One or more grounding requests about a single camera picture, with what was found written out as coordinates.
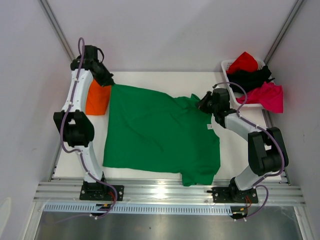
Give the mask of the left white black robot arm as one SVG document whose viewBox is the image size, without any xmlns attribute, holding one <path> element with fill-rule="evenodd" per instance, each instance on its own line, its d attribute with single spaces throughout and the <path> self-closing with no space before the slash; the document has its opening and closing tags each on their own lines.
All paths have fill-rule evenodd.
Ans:
<svg viewBox="0 0 320 240">
<path fill-rule="evenodd" d="M 115 84 L 114 75 L 99 60 L 99 53 L 102 53 L 100 48 L 84 45 L 80 55 L 71 62 L 67 99 L 61 111 L 53 114 L 53 121 L 60 135 L 62 149 L 68 154 L 77 154 L 84 171 L 84 183 L 93 185 L 91 194 L 97 200 L 103 200 L 108 196 L 109 188 L 93 147 L 94 125 L 85 114 L 91 83 L 96 81 L 101 87 Z"/>
</svg>

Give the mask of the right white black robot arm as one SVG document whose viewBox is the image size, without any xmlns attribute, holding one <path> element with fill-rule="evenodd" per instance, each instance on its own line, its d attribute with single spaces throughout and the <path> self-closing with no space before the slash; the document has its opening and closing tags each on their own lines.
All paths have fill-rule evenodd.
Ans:
<svg viewBox="0 0 320 240">
<path fill-rule="evenodd" d="M 265 178 L 282 174 L 289 164 L 282 132 L 277 127 L 263 128 L 231 108 L 230 95 L 225 88 L 208 91 L 196 104 L 206 114 L 212 114 L 216 123 L 247 141 L 248 166 L 230 180 L 228 196 L 234 202 L 246 197 L 247 190 L 256 187 Z"/>
</svg>

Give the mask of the green t shirt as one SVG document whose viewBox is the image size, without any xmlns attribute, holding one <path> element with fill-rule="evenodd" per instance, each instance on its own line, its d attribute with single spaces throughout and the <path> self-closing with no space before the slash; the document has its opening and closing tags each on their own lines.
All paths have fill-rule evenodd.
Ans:
<svg viewBox="0 0 320 240">
<path fill-rule="evenodd" d="M 185 187 L 212 184 L 221 166 L 220 139 L 198 101 L 195 94 L 114 85 L 103 166 L 180 174 Z"/>
</svg>

